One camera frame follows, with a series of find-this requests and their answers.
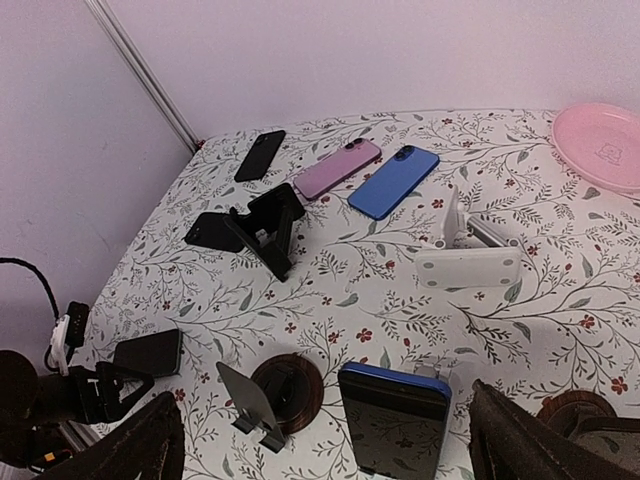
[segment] black smartphone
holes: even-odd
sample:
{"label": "black smartphone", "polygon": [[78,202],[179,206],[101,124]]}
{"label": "black smartphone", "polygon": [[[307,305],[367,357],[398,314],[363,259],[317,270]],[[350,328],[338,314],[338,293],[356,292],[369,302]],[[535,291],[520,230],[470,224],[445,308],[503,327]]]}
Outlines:
{"label": "black smartphone", "polygon": [[226,213],[204,212],[191,226],[184,241],[196,247],[238,253],[244,248],[240,238],[224,222]]}
{"label": "black smartphone", "polygon": [[167,377],[180,371],[181,350],[182,332],[176,328],[118,343],[113,364],[155,378]]}
{"label": "black smartphone", "polygon": [[435,478],[451,401],[447,384],[354,362],[338,372],[338,384],[360,470]]}
{"label": "black smartphone", "polygon": [[264,177],[285,135],[286,132],[284,130],[259,135],[253,142],[247,156],[244,157],[236,176],[233,177],[234,180],[236,182],[248,182],[249,180],[260,180]]}

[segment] wall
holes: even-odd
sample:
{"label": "wall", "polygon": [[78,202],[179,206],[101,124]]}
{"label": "wall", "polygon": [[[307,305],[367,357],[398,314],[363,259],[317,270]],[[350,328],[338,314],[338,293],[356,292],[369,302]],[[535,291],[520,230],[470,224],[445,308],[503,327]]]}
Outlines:
{"label": "wall", "polygon": [[637,0],[109,2],[202,137],[390,109],[640,110]]}
{"label": "wall", "polygon": [[[0,71],[0,256],[91,304],[190,154],[81,1],[4,2]],[[0,285],[0,349],[41,368],[44,291],[13,266]]]}

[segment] tablecloth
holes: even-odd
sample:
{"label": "tablecloth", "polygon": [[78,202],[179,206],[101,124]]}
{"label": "tablecloth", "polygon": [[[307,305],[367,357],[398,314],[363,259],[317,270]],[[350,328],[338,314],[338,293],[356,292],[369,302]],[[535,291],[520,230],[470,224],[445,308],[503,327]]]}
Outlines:
{"label": "tablecloth", "polygon": [[[467,454],[471,382],[483,378],[531,412],[557,393],[594,390],[635,416],[640,372],[640,203],[581,180],[550,140],[554,113],[415,111],[284,126],[264,179],[233,175],[266,130],[217,136],[187,165],[93,307],[82,363],[109,359],[117,342],[169,328],[185,335],[178,376],[159,380],[182,411],[184,478],[337,480],[357,472],[336,372],[354,360],[411,371],[451,369],[454,400],[439,478],[473,478]],[[252,198],[357,137],[389,158],[405,144],[441,163],[382,221],[347,204],[379,167],[366,167],[296,222],[285,283],[248,251],[191,247],[183,237],[203,211],[246,211]],[[412,258],[438,235],[451,185],[468,210],[523,251],[522,281],[508,288],[421,287]],[[462,236],[458,246],[479,248]],[[231,426],[218,378],[222,360],[250,375],[267,358],[299,352],[320,369],[322,409],[275,455],[260,435]],[[99,426],[101,433],[109,426]]]}

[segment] floral pattern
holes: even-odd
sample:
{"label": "floral pattern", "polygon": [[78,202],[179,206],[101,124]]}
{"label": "floral pattern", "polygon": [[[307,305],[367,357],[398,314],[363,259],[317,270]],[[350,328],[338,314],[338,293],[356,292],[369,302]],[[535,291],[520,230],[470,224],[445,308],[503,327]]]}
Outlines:
{"label": "floral pattern", "polygon": [[[233,175],[259,131],[207,141],[118,264],[91,313],[76,358],[108,360],[128,338],[184,332],[180,375],[157,382],[182,410],[185,478],[364,478],[353,460],[336,373],[349,360],[411,371],[425,361],[452,372],[455,397],[439,478],[472,478],[467,454],[471,383],[482,378],[525,408],[564,390],[594,390],[619,415],[637,416],[640,385],[640,202],[581,180],[555,153],[554,113],[494,110],[377,113],[286,127],[260,181]],[[286,283],[256,258],[188,246],[203,211],[247,203],[357,137],[385,158],[405,144],[439,167],[384,220],[348,195],[369,165],[315,202],[294,225]],[[468,210],[516,238],[522,280],[508,288],[427,290],[413,257],[437,239],[453,185]],[[460,248],[477,247],[466,235]],[[278,455],[236,431],[215,370],[249,375],[267,358],[301,352],[320,369],[325,398],[314,422]],[[110,426],[99,426],[106,433]]]}

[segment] white phone stand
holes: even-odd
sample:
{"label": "white phone stand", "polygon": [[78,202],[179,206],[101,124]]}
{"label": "white phone stand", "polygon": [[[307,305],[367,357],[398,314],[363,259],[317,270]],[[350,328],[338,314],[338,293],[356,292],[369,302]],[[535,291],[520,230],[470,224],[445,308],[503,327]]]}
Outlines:
{"label": "white phone stand", "polygon": [[[429,288],[508,286],[521,278],[522,252],[517,240],[505,240],[488,225],[465,212],[453,187],[440,224],[441,236],[414,258],[420,284]],[[471,232],[491,248],[453,249],[459,232]]]}

